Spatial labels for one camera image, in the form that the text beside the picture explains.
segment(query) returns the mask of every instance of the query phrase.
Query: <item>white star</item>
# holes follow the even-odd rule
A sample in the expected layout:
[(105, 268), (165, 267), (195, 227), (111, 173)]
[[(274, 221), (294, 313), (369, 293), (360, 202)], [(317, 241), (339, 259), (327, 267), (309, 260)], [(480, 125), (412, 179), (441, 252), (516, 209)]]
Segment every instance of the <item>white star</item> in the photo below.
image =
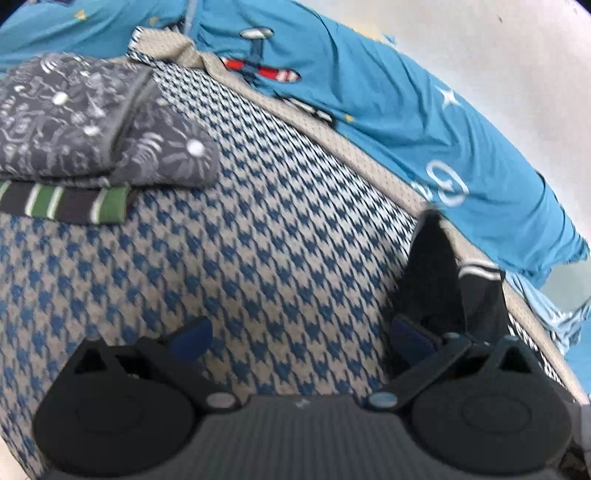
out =
[(450, 104), (460, 105), (460, 102), (458, 102), (456, 100), (456, 97), (453, 94), (453, 90), (443, 90), (442, 88), (439, 88), (438, 86), (436, 86), (435, 88), (437, 90), (439, 90), (441, 92), (441, 94), (443, 95), (443, 105), (442, 105), (443, 108), (447, 107)]

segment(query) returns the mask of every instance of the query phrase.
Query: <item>blue blanket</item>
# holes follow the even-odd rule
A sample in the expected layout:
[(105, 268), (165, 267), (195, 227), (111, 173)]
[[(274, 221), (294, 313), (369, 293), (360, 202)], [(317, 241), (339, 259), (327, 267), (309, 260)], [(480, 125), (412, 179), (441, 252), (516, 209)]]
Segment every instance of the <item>blue blanket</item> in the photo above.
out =
[(164, 27), (185, 12), (186, 0), (28, 0), (0, 27), (0, 77), (45, 52), (125, 55), (136, 26)]
[(267, 95), (309, 111), (540, 286), (589, 254), (550, 186), (444, 82), (392, 47), (289, 0), (190, 2), (187, 32)]

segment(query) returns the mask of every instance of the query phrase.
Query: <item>gray patterned fabric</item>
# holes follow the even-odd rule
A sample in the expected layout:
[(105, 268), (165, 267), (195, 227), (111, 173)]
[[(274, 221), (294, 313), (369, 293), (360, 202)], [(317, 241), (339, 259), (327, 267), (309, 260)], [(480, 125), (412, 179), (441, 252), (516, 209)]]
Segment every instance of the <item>gray patterned fabric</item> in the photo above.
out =
[(69, 54), (0, 81), (0, 176), (76, 187), (212, 183), (216, 144), (173, 113), (151, 69)]

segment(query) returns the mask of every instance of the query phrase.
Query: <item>houndstooth fabric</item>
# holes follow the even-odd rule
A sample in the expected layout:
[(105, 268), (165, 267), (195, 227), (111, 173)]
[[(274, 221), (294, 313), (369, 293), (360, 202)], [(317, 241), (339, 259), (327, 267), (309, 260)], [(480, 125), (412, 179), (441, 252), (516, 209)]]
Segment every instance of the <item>houndstooth fabric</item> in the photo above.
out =
[(33, 415), (93, 332), (132, 343), (208, 315), (201, 369), (243, 399), (363, 397), (385, 379), (382, 321), (414, 219), (203, 72), (155, 78), (220, 145), (215, 187), (146, 192), (111, 228), (0, 215), (0, 423), (30, 476)]

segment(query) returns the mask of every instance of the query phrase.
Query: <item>beige trim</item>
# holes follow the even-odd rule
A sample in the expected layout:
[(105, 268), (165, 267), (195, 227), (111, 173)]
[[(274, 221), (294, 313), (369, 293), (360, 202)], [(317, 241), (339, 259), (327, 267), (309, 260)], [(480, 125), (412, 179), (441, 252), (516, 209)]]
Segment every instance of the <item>beige trim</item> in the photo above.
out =
[[(365, 178), (386, 197), (404, 208), (409, 214), (417, 217), (425, 208), (425, 201), (417, 192), (345, 137), (323, 122), (310, 118), (284, 102), (251, 89), (240, 77), (226, 70), (226, 67), (216, 55), (197, 51), (190, 38), (171, 31), (142, 29), (134, 37), (134, 50), (156, 59), (173, 60), (183, 67), (205, 69), (219, 83), (264, 108), (314, 140), (327, 152)], [(481, 250), (472, 245), (450, 222), (445, 222), (445, 228), (460, 260), (480, 259), (490, 261)], [(589, 404), (589, 399), (579, 380), (536, 320), (533, 312), (509, 284), (505, 283), (503, 290), (507, 308), (515, 320), (536, 342), (575, 399), (580, 404)]]

